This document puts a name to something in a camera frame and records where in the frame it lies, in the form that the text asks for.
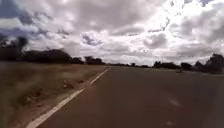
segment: treeline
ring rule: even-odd
[[[194,65],[182,62],[177,65],[173,62],[156,61],[152,67],[148,65],[131,64],[111,64],[104,63],[101,58],[86,56],[84,59],[80,57],[71,57],[63,50],[52,49],[47,51],[27,51],[23,48],[28,44],[28,40],[24,37],[18,37],[15,40],[9,40],[6,36],[0,34],[0,60],[17,61],[17,62],[35,62],[35,63],[72,63],[72,64],[90,64],[90,65],[111,65],[122,67],[137,67],[137,68],[165,68],[178,69],[187,71],[197,71],[204,73],[221,73],[224,68],[224,57],[219,54],[213,54],[210,59],[202,64],[197,61]]]
[[[186,62],[176,65],[173,62],[162,63],[157,61],[154,63],[153,68],[182,69],[204,73],[222,73],[222,69],[224,68],[224,57],[219,54],[213,54],[205,64],[197,61],[194,65]]]
[[[81,57],[73,58],[60,49],[24,52],[23,48],[28,43],[28,40],[24,37],[18,37],[10,41],[6,36],[0,35],[0,60],[35,63],[105,64],[102,59],[92,56],[86,56],[84,60]]]

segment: road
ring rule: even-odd
[[[113,67],[38,128],[223,128],[221,83],[223,77]]]

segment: dirt shoulder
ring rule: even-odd
[[[24,128],[106,68],[0,62],[0,127]]]

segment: white cloud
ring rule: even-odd
[[[0,18],[0,28],[2,29],[13,29],[21,26],[22,23],[18,20],[18,18],[8,18],[8,19]]]
[[[2,26],[47,32],[33,39],[31,49],[63,48],[72,56],[138,64],[224,53],[222,0],[14,1],[33,24],[14,19]]]

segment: road edge line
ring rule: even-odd
[[[110,68],[107,68],[105,71],[103,71],[102,73],[100,73],[95,79],[93,79],[90,84],[93,84],[94,82],[96,82],[101,76],[103,76]]]
[[[104,75],[110,68],[107,68],[106,70],[104,70],[101,74],[99,74],[95,79],[93,79],[90,84],[93,84],[94,82],[96,82],[102,75]],[[72,95],[70,95],[69,97],[67,97],[66,99],[62,100],[61,102],[59,102],[55,107],[53,107],[50,111],[48,111],[47,113],[39,116],[38,118],[36,118],[35,120],[31,121],[26,128],[37,128],[39,125],[41,125],[44,121],[46,121],[48,118],[50,118],[55,112],[57,112],[58,110],[60,110],[63,106],[65,106],[68,102],[70,102],[73,98],[75,98],[76,96],[78,96],[81,92],[83,92],[85,89],[81,89],[78,90],[76,92],[74,92]]]

